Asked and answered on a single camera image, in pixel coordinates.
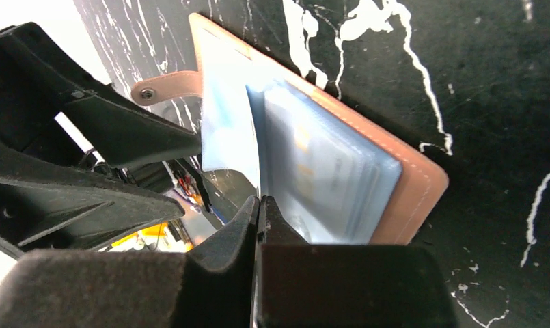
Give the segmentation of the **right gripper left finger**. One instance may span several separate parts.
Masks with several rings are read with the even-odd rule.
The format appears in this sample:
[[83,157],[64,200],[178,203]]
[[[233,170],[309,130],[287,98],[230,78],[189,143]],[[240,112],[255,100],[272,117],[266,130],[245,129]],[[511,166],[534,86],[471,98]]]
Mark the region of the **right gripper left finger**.
[[187,253],[44,250],[0,285],[0,327],[250,327],[260,201]]

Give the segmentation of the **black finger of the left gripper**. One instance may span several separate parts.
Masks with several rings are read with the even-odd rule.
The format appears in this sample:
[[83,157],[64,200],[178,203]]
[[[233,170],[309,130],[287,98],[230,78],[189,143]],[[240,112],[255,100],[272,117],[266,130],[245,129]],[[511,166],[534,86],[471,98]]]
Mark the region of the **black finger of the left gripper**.
[[0,30],[0,140],[24,150],[64,114],[112,167],[199,154],[191,131],[96,80],[35,23]]

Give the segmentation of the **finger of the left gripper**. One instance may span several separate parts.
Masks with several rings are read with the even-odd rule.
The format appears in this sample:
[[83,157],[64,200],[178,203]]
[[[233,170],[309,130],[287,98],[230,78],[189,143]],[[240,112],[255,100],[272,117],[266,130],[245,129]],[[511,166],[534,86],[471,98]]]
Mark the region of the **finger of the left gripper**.
[[98,250],[185,214],[170,197],[0,143],[0,251]]

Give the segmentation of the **brown leather card holder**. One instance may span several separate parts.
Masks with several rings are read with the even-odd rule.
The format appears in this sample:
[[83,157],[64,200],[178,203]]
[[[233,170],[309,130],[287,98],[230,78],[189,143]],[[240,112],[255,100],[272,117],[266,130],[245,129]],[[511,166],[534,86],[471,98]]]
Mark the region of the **brown leather card holder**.
[[399,244],[448,187],[414,147],[200,14],[197,70],[136,83],[145,106],[202,101],[202,169],[242,174],[311,243]]

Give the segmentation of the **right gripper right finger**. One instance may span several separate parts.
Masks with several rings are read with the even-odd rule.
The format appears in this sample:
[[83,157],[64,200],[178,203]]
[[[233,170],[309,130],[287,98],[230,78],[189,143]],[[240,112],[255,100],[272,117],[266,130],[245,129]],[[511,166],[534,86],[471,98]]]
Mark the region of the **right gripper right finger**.
[[258,214],[258,327],[457,327],[424,248],[308,243],[271,196]]

